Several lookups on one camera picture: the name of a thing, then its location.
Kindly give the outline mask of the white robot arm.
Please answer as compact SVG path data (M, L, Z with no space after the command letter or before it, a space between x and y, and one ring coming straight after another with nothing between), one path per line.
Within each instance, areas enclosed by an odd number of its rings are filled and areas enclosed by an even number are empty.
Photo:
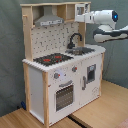
M98 24L99 27L93 32L93 39L98 43L128 39L128 25L122 29L115 29L118 14L114 10L91 11L84 14L75 13L75 20Z

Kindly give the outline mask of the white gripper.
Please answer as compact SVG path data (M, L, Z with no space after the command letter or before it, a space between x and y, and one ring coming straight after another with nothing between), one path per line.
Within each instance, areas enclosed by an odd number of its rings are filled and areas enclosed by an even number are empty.
M94 23L93 14L92 13L85 13L85 14L82 14L82 15L76 15L75 16L75 21L76 22L84 22L84 23L93 24Z

